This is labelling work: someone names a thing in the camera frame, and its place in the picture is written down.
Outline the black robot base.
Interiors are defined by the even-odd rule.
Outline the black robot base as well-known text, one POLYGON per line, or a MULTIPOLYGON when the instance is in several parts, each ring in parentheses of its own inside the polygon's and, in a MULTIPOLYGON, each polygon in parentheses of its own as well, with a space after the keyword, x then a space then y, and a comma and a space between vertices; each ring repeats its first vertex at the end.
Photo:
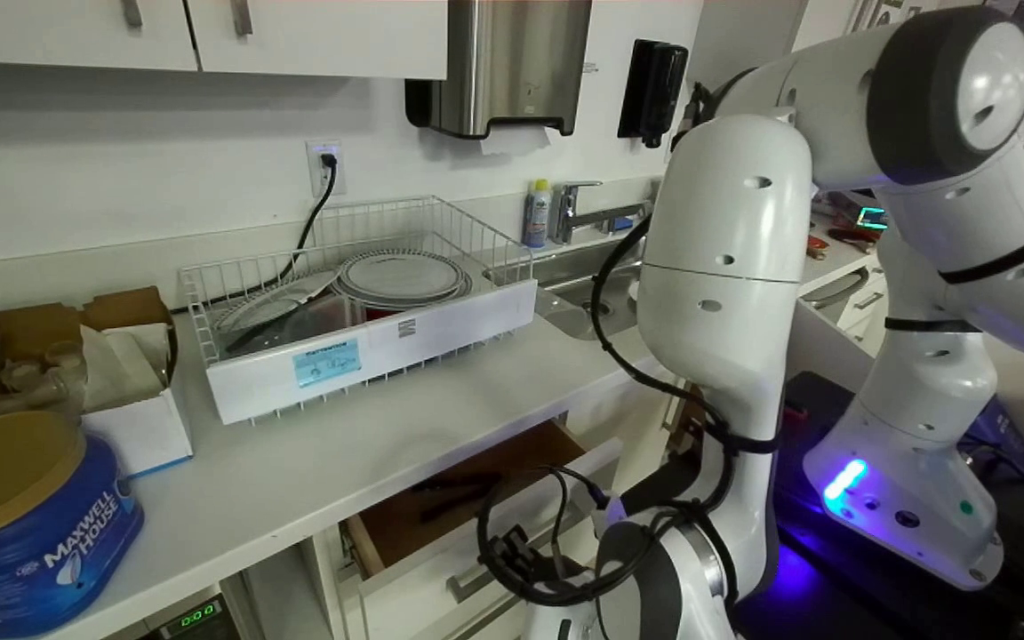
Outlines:
POLYGON ((735 612, 742 636, 1024 640, 1024 476, 1009 462, 987 462, 1006 567, 992 587, 965 594, 826 515, 801 458, 848 406, 849 393, 819 375, 787 382, 771 499, 778 550, 771 576, 735 612))

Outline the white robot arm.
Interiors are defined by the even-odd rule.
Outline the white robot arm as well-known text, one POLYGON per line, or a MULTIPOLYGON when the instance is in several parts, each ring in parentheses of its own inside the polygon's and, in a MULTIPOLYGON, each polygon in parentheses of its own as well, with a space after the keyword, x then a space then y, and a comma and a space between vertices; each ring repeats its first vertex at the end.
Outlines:
POLYGON ((481 530, 526 640, 735 640, 774 548, 771 475, 810 202, 868 194, 884 343, 805 457, 826 515, 958 592, 1002 568, 995 502, 958 441, 995 396, 992 343, 1024 351, 1024 34, 995 8, 923 11, 729 83, 671 151, 635 323, 650 386, 704 414, 691 444, 600 499, 598 558, 481 530))

